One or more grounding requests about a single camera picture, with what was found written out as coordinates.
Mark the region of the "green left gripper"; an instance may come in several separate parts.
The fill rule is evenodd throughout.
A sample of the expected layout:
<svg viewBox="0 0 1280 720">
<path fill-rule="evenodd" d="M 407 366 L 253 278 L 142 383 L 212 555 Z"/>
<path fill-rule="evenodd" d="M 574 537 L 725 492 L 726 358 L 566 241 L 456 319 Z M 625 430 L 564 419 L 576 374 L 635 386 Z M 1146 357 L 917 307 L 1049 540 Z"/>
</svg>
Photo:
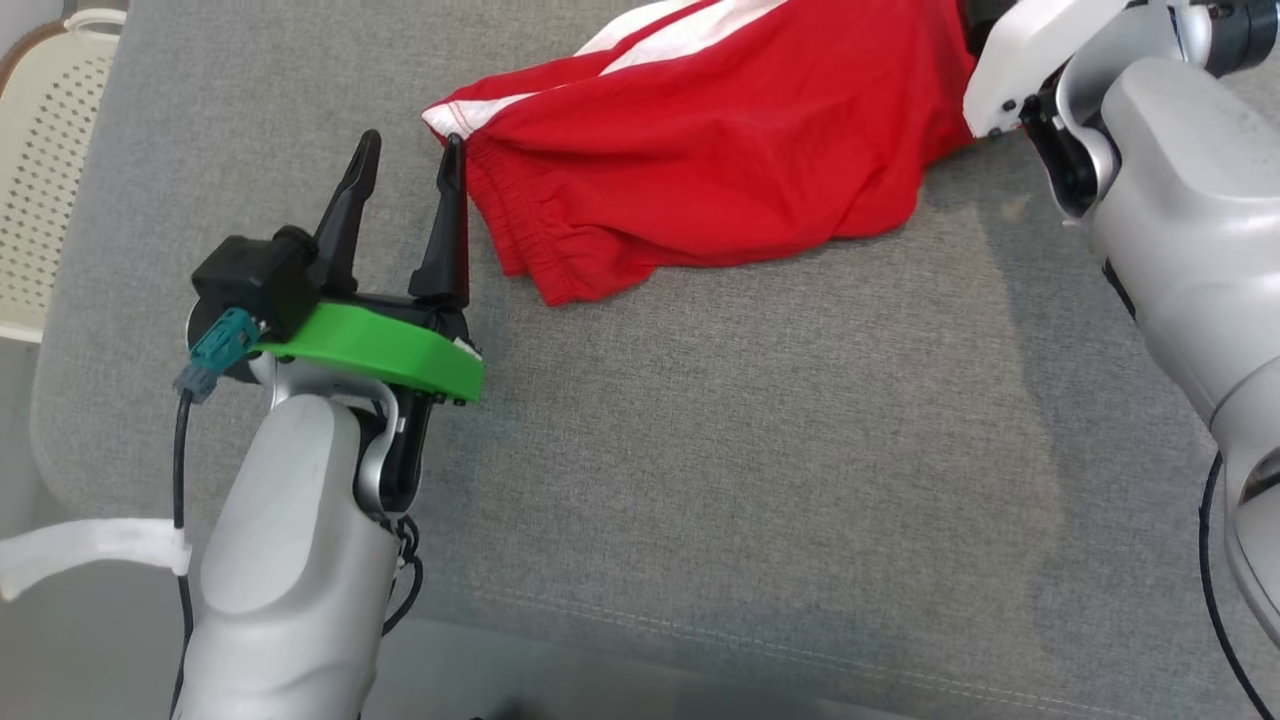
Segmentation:
<svg viewBox="0 0 1280 720">
<path fill-rule="evenodd" d="M 323 296 L 358 290 L 355 252 L 380 152 L 380 133 L 365 131 L 316 228 L 317 259 L 310 275 Z M 438 167 L 439 202 L 428 246 L 410 277 L 410 296 L 419 304 L 383 296 L 321 301 L 292 337 L 264 336 L 253 350 L 456 404 L 477 402 L 485 365 L 465 313 L 457 309 L 471 299 L 466 169 L 465 138 L 451 133 Z"/>
</svg>

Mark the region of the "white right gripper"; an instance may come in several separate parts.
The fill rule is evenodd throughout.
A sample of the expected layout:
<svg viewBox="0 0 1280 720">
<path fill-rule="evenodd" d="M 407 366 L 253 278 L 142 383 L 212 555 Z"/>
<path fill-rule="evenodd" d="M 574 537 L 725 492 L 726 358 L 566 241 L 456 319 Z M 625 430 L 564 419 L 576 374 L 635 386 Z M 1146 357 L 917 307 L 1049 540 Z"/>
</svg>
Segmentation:
<svg viewBox="0 0 1280 720">
<path fill-rule="evenodd" d="M 1015 129 L 1023 101 L 1125 8 L 1124 1 L 1015 3 L 995 22 L 964 95 L 972 135 Z"/>
</svg>

